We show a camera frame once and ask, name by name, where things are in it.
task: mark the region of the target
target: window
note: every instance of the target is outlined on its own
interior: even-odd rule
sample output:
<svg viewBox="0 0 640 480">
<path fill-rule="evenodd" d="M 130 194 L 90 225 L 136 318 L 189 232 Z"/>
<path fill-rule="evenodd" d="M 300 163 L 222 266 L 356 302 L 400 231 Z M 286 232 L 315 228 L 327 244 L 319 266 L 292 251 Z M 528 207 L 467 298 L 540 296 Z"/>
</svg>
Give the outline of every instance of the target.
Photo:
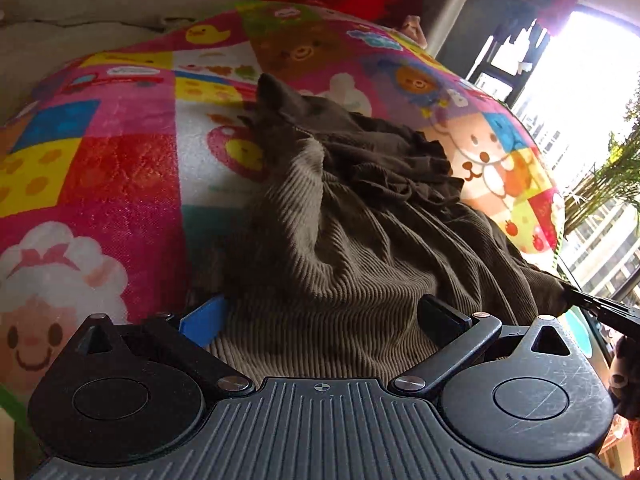
<svg viewBox="0 0 640 480">
<path fill-rule="evenodd" d="M 478 81 L 476 81 L 476 86 L 487 92 L 491 97 L 498 99 L 498 101 L 504 101 L 513 90 L 507 83 L 503 83 L 485 73 L 480 74 Z"/>
<path fill-rule="evenodd" d="M 587 282 L 587 284 L 584 286 L 584 290 L 589 294 L 593 294 L 594 289 L 602 283 L 602 281 L 609 275 L 609 273 L 613 269 L 615 269 L 615 267 L 620 262 L 624 260 L 626 254 L 633 248 L 637 241 L 638 237 L 636 237 L 636 233 L 634 231 L 629 233 L 629 236 L 627 236 L 625 241 L 620 244 L 613 256 L 610 257 L 610 259 L 606 261 L 606 263 L 600 268 L 600 270 L 598 270 L 598 272 L 596 272 L 593 277 Z M 617 274 L 612 278 L 611 281 L 613 282 L 613 280 L 616 279 L 619 279 Z M 623 275 L 623 279 L 620 285 L 624 283 L 624 281 L 625 277 Z"/>
<path fill-rule="evenodd" d="M 527 50 L 529 50 L 529 36 L 533 23 L 534 22 L 531 22 L 527 30 L 521 30 L 517 38 L 512 36 L 511 41 L 513 41 L 513 43 L 507 41 L 500 46 L 491 62 L 493 66 L 511 75 L 518 73 L 518 63 L 524 59 Z"/>
<path fill-rule="evenodd" d="M 602 206 L 602 209 L 604 209 L 604 211 L 606 211 L 608 213 L 613 208 L 615 208 L 617 203 L 618 203 L 617 199 L 611 198 Z"/>
<path fill-rule="evenodd" d="M 567 147 L 564 152 L 562 152 L 562 154 L 558 157 L 558 160 L 555 161 L 555 163 L 553 164 L 553 166 L 551 167 L 552 170 L 554 170 L 555 168 L 558 167 L 558 164 L 560 164 L 560 161 L 564 158 L 564 156 L 567 154 L 567 152 L 569 151 L 569 147 Z"/>
<path fill-rule="evenodd" d="M 612 206 L 615 207 L 616 205 L 616 201 L 615 200 L 609 200 L 604 206 L 602 206 L 602 208 L 600 209 L 606 209 L 608 206 Z M 600 234 L 594 238 L 593 240 L 590 240 L 590 242 L 587 244 L 587 239 L 591 236 L 591 234 L 593 234 L 592 230 L 592 225 L 593 224 L 589 224 L 587 225 L 582 224 L 580 227 L 578 227 L 574 232 L 578 235 L 578 240 L 580 241 L 580 243 L 582 244 L 582 247 L 580 248 L 580 250 L 582 251 L 582 253 L 580 254 L 580 256 L 574 261 L 574 263 L 571 264 L 571 270 L 574 271 L 575 269 L 577 269 L 577 267 L 584 261 L 587 259 L 587 256 L 589 256 L 589 248 L 590 247 L 595 247 L 598 243 L 600 243 L 604 237 L 609 233 L 609 231 L 611 231 L 611 229 L 613 229 L 613 226 L 616 224 L 616 222 L 618 221 L 618 219 L 624 214 L 625 212 L 625 208 L 624 206 L 621 207 L 620 209 L 618 209 L 615 213 L 615 215 L 612 216 L 612 218 L 610 220 L 607 221 L 607 225 L 604 227 L 604 229 L 600 232 Z M 640 265 L 640 259 L 638 259 L 638 257 L 636 256 L 636 260 L 635 263 L 633 264 L 633 268 L 635 269 L 638 265 Z"/>
<path fill-rule="evenodd" d="M 587 225 L 589 225 L 591 229 L 593 229 L 594 231 L 598 228 L 598 226 L 603 220 L 602 216 L 600 216 L 599 213 L 600 213 L 600 210 L 596 211 L 586 220 Z"/>
<path fill-rule="evenodd" d="M 633 272 L 640 267 L 640 256 L 638 256 L 639 252 L 639 250 L 634 251 L 631 257 L 625 262 L 625 267 L 629 272 Z"/>
<path fill-rule="evenodd" d="M 611 279 L 610 283 L 614 290 L 618 290 L 623 283 L 626 282 L 626 276 L 622 270 L 619 270 L 616 275 Z"/>
</svg>

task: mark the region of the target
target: cartoon duck print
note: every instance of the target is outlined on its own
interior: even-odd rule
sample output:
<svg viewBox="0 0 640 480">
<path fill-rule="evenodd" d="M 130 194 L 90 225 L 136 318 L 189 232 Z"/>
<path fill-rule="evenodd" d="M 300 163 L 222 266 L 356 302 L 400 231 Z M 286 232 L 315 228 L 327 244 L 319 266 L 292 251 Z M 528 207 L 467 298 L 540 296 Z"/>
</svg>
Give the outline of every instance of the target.
<svg viewBox="0 0 640 480">
<path fill-rule="evenodd" d="M 217 160 L 240 176 L 263 182 L 267 169 L 262 160 L 262 149 L 244 126 L 224 125 L 207 134 L 209 151 Z"/>
<path fill-rule="evenodd" d="M 185 33 L 185 39 L 193 44 L 215 44 L 231 36 L 230 30 L 217 30 L 213 25 L 193 25 Z"/>
<path fill-rule="evenodd" d="M 351 57 L 338 33 L 322 22 L 284 27 L 252 40 L 252 46 L 262 69 L 285 81 Z"/>
<path fill-rule="evenodd" d="M 348 30 L 347 35 L 357 40 L 362 40 L 372 47 L 391 48 L 393 50 L 402 50 L 402 46 L 395 40 L 376 32 L 363 32 L 361 30 Z"/>
</svg>

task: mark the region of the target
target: cartoon bear print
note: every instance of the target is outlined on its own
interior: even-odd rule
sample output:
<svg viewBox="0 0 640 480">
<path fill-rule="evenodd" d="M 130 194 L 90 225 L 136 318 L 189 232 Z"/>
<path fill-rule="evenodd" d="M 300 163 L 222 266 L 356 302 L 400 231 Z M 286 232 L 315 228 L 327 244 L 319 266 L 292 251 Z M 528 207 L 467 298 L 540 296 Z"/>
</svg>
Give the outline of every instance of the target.
<svg viewBox="0 0 640 480">
<path fill-rule="evenodd" d="M 437 140 L 447 154 L 453 176 L 463 178 L 462 199 L 489 216 L 508 209 L 500 165 L 508 159 L 498 137 L 482 114 L 450 119 L 424 128 L 428 140 Z"/>
<path fill-rule="evenodd" d="M 289 80 L 351 56 L 339 35 L 323 22 L 305 22 L 252 40 L 265 72 Z"/>
<path fill-rule="evenodd" d="M 250 38 L 263 38 L 283 28 L 319 21 L 318 16 L 305 6 L 276 2 L 245 9 L 241 15 L 244 30 Z"/>
<path fill-rule="evenodd" d="M 384 59 L 378 62 L 378 68 L 391 78 L 394 87 L 411 104 L 427 108 L 442 97 L 440 83 L 423 67 Z"/>
</svg>

